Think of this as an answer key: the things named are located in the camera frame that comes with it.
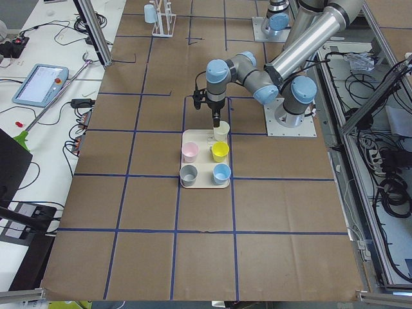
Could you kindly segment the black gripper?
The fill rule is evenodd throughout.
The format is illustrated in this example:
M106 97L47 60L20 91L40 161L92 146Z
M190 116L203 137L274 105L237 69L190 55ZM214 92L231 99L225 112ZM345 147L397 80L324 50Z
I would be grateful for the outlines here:
M219 101L206 100L208 107L212 111L213 128L219 128L221 122L221 110L225 107L225 99Z

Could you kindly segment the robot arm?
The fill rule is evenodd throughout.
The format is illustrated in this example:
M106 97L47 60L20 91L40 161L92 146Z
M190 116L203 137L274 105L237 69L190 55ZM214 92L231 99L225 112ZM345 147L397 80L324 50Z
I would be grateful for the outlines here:
M266 63L263 70L256 68L256 59L250 52L227 60L211 60L205 70L207 87L202 101L212 111L213 126L220 125L227 84L239 82L262 105L273 102L287 78L330 37L349 27L363 4L363 1L300 1L283 51Z
M268 37L274 37L285 30L290 22L290 2L288 0L270 0L266 17L261 24L261 31Z

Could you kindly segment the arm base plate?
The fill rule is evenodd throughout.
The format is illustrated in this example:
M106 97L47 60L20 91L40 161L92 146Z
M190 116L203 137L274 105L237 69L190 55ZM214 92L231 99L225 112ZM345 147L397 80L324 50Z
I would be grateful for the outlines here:
M252 18L254 40L256 42L285 43L290 33L290 27L287 26L285 29L279 30L279 31L273 31L270 28L268 28L268 30L265 30L263 28L265 19L266 19L265 17L253 17Z
M276 98L272 103L263 106L267 136L290 138L315 138L317 136L313 117L304 117L297 127L285 127L275 118L278 107L283 105L284 98Z

